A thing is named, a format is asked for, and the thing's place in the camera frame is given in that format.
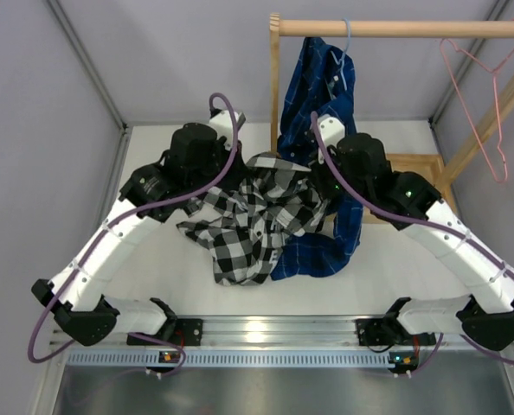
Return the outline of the black white checkered shirt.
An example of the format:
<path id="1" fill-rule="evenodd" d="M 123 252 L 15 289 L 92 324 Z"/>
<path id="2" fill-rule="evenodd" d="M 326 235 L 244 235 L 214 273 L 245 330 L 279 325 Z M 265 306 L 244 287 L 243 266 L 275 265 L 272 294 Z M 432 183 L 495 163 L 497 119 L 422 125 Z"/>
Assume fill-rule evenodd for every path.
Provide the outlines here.
<path id="1" fill-rule="evenodd" d="M 199 211 L 213 208 L 215 220 L 177 224 L 186 238 L 209 251 L 217 284 L 263 284 L 279 262 L 287 241 L 321 228 L 330 201 L 313 186 L 311 170 L 270 153 L 251 157 L 247 176 L 228 192 L 213 187 Z"/>

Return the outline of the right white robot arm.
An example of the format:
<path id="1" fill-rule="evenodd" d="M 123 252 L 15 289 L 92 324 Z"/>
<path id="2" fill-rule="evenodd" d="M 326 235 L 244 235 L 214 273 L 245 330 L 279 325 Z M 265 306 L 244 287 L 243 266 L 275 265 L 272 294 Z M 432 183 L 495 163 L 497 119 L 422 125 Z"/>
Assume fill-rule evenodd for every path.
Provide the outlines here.
<path id="1" fill-rule="evenodd" d="M 327 189 L 343 189 L 374 216 L 427 249 L 467 289 L 434 300 L 402 297 L 384 316 L 393 343 L 412 335 L 461 335 L 476 347 L 501 351 L 514 342 L 514 268 L 483 243 L 423 176 L 394 171 L 380 140 L 316 126 L 315 167 Z"/>

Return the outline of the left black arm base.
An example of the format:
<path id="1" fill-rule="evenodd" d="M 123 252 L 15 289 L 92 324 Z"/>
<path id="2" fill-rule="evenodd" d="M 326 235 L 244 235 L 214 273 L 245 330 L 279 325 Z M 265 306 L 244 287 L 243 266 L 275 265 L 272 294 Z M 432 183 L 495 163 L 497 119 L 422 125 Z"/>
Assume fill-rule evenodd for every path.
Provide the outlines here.
<path id="1" fill-rule="evenodd" d="M 164 342 L 183 348 L 184 346 L 200 346 L 203 334 L 203 319 L 178 317 L 168 304 L 152 297 L 166 315 L 166 321 L 155 335 L 137 333 L 129 334 L 126 339 L 128 346 L 163 345 Z"/>

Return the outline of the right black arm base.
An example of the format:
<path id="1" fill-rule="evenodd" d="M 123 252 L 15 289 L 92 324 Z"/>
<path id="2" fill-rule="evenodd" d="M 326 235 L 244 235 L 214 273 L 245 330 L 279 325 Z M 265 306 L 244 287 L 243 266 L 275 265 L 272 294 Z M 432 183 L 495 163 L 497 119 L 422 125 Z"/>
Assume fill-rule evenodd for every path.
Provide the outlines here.
<path id="1" fill-rule="evenodd" d="M 356 328 L 360 346 L 391 347 L 404 345 L 408 337 L 400 323 L 387 317 L 357 319 Z"/>

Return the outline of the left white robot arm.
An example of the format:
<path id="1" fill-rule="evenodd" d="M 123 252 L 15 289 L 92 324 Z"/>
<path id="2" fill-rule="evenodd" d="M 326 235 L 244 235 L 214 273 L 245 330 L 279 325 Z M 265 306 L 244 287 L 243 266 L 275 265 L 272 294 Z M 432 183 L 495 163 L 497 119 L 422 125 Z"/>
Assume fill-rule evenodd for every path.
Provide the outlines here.
<path id="1" fill-rule="evenodd" d="M 173 340 L 176 316 L 162 300 L 113 298 L 104 290 L 136 247 L 175 210 L 186 207 L 195 191 L 241 179 L 241 157 L 228 157 L 240 147 L 233 137 L 242 124 L 241 119 L 232 124 L 214 117 L 176 130 L 156 162 L 132 172 L 99 231 L 69 265 L 34 283 L 33 294 L 64 333 L 83 346 L 116 333 L 144 334 L 158 345 Z"/>

